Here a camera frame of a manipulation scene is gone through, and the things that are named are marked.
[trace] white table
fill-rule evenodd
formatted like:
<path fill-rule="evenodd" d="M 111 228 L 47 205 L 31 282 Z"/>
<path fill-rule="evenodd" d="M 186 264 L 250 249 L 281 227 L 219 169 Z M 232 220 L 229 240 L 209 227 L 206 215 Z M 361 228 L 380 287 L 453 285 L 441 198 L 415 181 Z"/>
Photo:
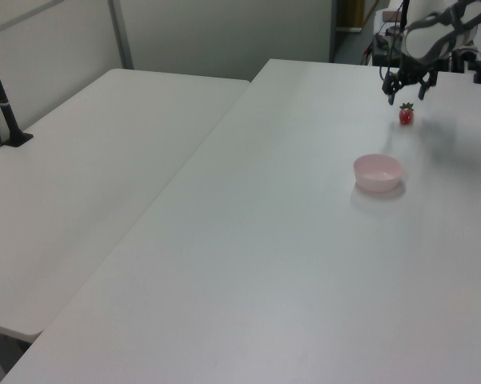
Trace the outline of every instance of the white table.
<path fill-rule="evenodd" d="M 34 340 L 247 85 L 112 70 L 1 148 L 0 332 Z"/>
<path fill-rule="evenodd" d="M 481 383 L 481 86 L 380 86 L 270 61 L 3 384 Z"/>

